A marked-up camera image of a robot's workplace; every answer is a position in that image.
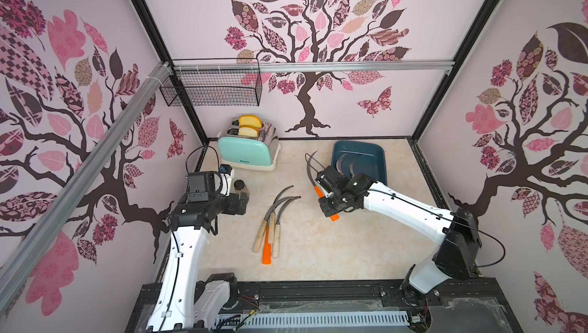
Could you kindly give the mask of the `teal plastic storage box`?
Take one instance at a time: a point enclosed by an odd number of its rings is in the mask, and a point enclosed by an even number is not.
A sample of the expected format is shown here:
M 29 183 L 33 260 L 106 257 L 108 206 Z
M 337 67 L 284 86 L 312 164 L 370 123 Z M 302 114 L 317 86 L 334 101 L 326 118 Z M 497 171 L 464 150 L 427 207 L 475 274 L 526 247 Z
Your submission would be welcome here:
M 337 159 L 344 152 L 349 153 L 349 157 L 347 157 L 342 164 L 344 176 L 352 178 L 349 173 L 349 165 L 355 155 L 362 154 L 364 155 L 364 158 L 361 160 L 361 166 L 363 169 L 362 174 L 387 185 L 387 166 L 384 149 L 382 149 L 381 146 L 368 142 L 337 141 L 334 144 L 332 151 L 331 165 L 333 167 L 335 167 Z

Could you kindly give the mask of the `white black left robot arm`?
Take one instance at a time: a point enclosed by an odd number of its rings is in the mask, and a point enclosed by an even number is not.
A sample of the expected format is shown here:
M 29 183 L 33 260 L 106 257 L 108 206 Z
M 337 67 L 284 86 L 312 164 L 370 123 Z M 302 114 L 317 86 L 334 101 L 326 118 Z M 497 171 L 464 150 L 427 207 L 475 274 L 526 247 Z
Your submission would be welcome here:
M 207 211 L 244 215 L 248 201 L 248 195 L 231 193 L 219 198 L 216 204 L 180 204 L 173 212 L 168 264 L 159 297 L 145 326 L 147 332 L 211 329 L 221 310 L 238 304 L 237 278 L 233 273 L 211 275 L 199 295 L 197 274 L 208 235 L 216 232 L 206 223 Z

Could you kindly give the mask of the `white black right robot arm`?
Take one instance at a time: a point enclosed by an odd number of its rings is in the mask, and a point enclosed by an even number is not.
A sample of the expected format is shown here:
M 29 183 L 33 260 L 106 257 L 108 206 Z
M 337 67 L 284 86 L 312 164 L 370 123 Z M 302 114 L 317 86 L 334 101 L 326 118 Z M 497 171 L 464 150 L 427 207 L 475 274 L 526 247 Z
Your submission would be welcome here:
M 368 175 L 348 178 L 332 166 L 318 172 L 314 182 L 326 217 L 368 210 L 398 221 L 436 244 L 430 256 L 410 267 L 401 283 L 401 295 L 407 302 L 417 304 L 449 279 L 476 277 L 476 257 L 482 242 L 470 212 L 433 207 Z

